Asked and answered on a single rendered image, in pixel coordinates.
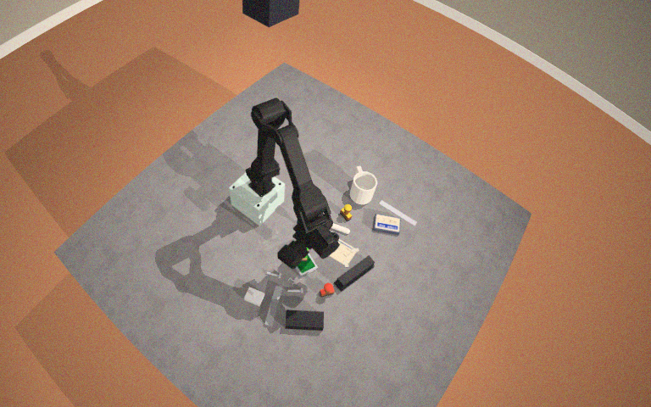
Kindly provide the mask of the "red-handled rubber stamp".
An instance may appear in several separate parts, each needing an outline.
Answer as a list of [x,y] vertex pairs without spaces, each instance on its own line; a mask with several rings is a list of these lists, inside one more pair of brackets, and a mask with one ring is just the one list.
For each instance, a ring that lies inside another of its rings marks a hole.
[[331,283],[326,283],[324,285],[324,289],[320,290],[320,296],[325,297],[325,296],[334,294],[334,292],[335,291],[334,291],[334,288],[333,288],[332,284]]

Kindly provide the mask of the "cream cup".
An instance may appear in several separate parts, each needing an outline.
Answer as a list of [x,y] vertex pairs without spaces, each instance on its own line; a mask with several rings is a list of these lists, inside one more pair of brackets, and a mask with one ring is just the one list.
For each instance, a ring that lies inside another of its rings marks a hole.
[[376,190],[376,178],[370,172],[362,171],[361,166],[357,166],[354,175],[350,197],[357,204],[367,204]]

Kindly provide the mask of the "cream rounded cylinder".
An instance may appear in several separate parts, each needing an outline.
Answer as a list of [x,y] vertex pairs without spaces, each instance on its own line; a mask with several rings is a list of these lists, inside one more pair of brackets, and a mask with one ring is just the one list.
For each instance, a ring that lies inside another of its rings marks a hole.
[[339,225],[334,224],[334,223],[333,223],[332,229],[335,229],[337,231],[341,231],[341,232],[346,233],[346,234],[348,234],[350,232],[350,230],[348,228],[343,227],[343,226],[339,226]]

